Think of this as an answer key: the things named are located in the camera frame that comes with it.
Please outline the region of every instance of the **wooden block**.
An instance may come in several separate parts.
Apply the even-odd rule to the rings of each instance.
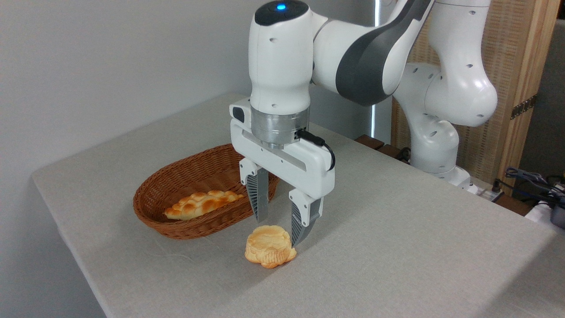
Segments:
[[[526,203],[505,194],[501,195],[495,203],[521,216],[525,216],[532,209],[532,207]]]
[[[360,136],[357,139],[355,139],[355,141],[374,150],[378,150],[379,148],[385,145],[385,143],[383,143],[379,139],[375,139],[367,135]]]
[[[398,158],[398,155],[400,154],[400,149],[391,145],[384,145],[377,151],[395,159]]]

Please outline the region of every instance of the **bread crust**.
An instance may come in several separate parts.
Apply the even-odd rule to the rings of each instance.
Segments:
[[[233,191],[212,190],[207,194],[196,192],[180,199],[178,203],[167,208],[164,214],[169,219],[186,221],[210,213],[242,197],[243,195]]]
[[[263,225],[256,228],[247,238],[245,258],[265,268],[275,268],[292,261],[296,250],[290,242],[290,235],[278,225]]]

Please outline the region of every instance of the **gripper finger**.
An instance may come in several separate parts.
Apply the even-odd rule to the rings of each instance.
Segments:
[[[292,201],[292,246],[303,241],[321,216],[324,198],[314,199],[298,189],[289,192]]]
[[[264,221],[268,216],[269,205],[269,172],[244,158],[240,161],[241,183],[247,189],[247,196],[257,222]]]

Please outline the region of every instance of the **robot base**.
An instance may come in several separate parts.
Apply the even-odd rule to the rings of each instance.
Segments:
[[[444,173],[430,173],[431,175],[445,180],[456,187],[467,190],[472,194],[477,194],[478,188],[471,183],[471,176],[468,172],[455,166],[453,169]]]

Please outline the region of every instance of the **black cable bundle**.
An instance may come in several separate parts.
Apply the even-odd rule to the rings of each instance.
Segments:
[[[523,196],[528,197],[527,200],[534,199],[534,200],[538,200],[538,201],[544,201],[543,203],[539,203],[539,204],[547,204],[550,207],[554,207],[555,205],[558,205],[562,208],[565,208],[565,204],[563,204],[563,197],[565,196],[565,192],[564,192],[563,187],[560,183],[555,183],[555,184],[552,185],[547,181],[547,179],[545,179],[539,173],[531,173],[531,172],[527,172],[525,170],[517,169],[517,168],[514,168],[514,167],[508,167],[508,169],[506,169],[506,178],[514,178],[514,179],[517,179],[517,180],[523,180],[523,182],[521,184],[513,187],[513,186],[509,185],[508,183],[497,178],[497,179],[495,179],[495,185],[503,184],[506,187],[513,189],[516,193],[519,193]],[[526,184],[526,183],[533,185],[534,187],[538,188],[542,192],[540,194],[533,194],[533,193],[521,190],[519,187],[522,184]]]

